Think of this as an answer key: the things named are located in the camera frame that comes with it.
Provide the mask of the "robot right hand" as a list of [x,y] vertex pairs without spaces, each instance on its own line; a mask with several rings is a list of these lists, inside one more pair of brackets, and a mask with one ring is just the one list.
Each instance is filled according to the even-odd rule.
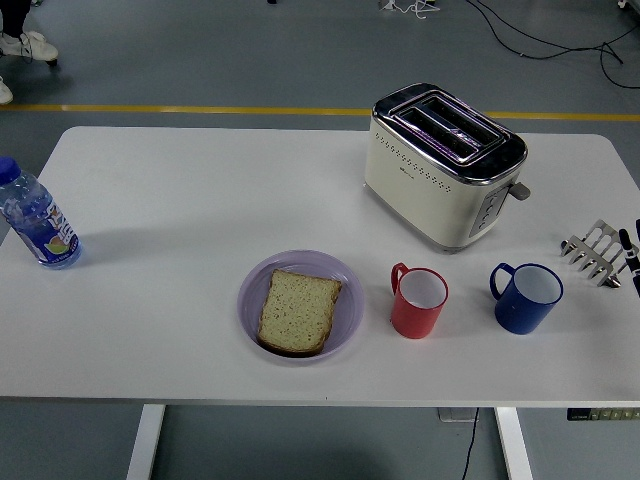
[[620,244],[625,254],[626,265],[628,266],[632,281],[635,287],[637,294],[640,294],[640,277],[639,277],[639,256],[634,252],[633,244],[630,239],[630,235],[628,231],[624,228],[618,231],[618,236],[620,240]]

